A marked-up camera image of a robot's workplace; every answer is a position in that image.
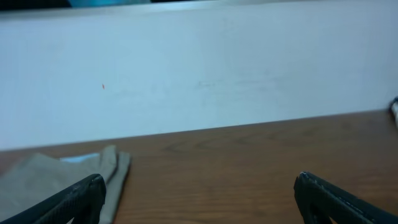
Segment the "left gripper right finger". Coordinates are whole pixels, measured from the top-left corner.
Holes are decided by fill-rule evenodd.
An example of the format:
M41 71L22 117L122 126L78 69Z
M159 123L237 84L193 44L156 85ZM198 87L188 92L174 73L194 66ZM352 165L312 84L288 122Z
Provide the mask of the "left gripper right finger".
M357 198L310 172L301 172L296 177L294 197L305 223L397 223L397 216Z

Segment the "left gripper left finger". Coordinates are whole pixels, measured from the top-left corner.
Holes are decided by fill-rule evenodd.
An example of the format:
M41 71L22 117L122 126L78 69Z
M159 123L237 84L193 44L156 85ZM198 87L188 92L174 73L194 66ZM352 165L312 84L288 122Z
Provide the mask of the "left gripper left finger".
M100 174L91 174L1 224L98 224L106 198Z

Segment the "khaki shorts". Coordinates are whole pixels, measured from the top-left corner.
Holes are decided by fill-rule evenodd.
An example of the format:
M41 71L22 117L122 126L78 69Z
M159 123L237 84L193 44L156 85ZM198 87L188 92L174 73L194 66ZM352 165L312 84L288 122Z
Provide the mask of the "khaki shorts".
M36 153L1 176L1 220L6 220L91 175L100 174L106 184L100 223L112 223L131 164L131 156L105 147L101 152L53 158Z

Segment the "white garment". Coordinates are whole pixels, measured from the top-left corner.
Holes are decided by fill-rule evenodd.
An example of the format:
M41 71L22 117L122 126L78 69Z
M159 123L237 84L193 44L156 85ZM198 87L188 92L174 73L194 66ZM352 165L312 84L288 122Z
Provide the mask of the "white garment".
M395 97L389 104L389 112L394 120L396 126L398 126L398 97Z

